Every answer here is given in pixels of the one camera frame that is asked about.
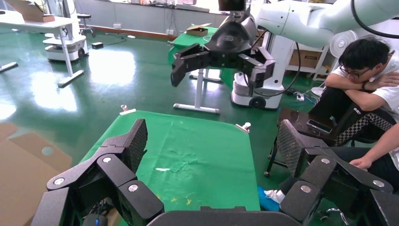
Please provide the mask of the hand of person in trousers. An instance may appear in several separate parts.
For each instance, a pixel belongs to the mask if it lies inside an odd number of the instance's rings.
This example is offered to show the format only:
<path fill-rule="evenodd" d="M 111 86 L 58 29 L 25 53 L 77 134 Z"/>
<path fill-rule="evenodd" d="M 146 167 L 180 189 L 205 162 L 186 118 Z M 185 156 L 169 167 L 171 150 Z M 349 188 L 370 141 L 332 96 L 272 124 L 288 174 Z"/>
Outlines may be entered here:
<path fill-rule="evenodd" d="M 372 163 L 373 161 L 365 156 L 350 161 L 351 165 L 356 166 L 363 170 L 368 170 L 371 167 Z"/>

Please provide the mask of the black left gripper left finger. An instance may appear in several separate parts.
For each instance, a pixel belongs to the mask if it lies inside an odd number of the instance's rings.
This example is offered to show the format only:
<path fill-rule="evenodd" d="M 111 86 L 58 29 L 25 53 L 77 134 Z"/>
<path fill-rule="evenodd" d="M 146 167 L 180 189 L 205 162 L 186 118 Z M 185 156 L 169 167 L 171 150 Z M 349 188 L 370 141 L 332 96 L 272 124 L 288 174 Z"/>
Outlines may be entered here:
<path fill-rule="evenodd" d="M 148 131 L 138 119 L 128 133 L 107 138 L 88 160 L 47 182 L 31 224 L 78 226 L 105 198 L 130 226 L 145 226 L 164 211 L 162 201 L 137 178 Z"/>

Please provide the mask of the hand of person with glasses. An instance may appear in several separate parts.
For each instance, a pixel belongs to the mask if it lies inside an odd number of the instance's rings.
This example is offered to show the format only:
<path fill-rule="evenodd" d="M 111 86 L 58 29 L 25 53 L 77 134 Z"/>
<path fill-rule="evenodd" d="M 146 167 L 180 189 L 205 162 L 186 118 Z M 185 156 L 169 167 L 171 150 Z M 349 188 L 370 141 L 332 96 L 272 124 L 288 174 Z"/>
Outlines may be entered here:
<path fill-rule="evenodd" d="M 396 87 L 399 85 L 399 73 L 390 72 L 382 75 L 373 82 L 371 82 L 372 90 L 376 90 L 382 87 Z"/>

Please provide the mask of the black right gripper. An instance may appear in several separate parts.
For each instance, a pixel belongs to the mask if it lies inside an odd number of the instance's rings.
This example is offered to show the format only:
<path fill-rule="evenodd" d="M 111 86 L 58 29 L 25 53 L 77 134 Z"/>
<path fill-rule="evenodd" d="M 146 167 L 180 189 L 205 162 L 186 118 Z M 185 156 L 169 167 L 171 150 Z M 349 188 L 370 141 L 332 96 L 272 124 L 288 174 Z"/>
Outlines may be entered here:
<path fill-rule="evenodd" d="M 194 43 L 174 54 L 171 84 L 177 87 L 186 73 L 207 67 L 238 68 L 244 75 L 248 93 L 261 88 L 272 77 L 275 59 L 263 47 L 251 54 L 257 26 L 250 14 L 228 17 L 204 46 Z"/>

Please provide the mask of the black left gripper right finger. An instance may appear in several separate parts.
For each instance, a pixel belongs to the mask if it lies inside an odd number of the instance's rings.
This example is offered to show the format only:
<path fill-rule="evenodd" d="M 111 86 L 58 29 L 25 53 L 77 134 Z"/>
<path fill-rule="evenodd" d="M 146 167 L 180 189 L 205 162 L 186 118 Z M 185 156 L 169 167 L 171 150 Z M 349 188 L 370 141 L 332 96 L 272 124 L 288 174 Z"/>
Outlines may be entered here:
<path fill-rule="evenodd" d="M 399 197 L 385 180 L 341 160 L 322 140 L 281 121 L 277 149 L 296 183 L 279 206 L 277 225 L 306 226 L 323 199 L 358 226 L 396 226 Z"/>

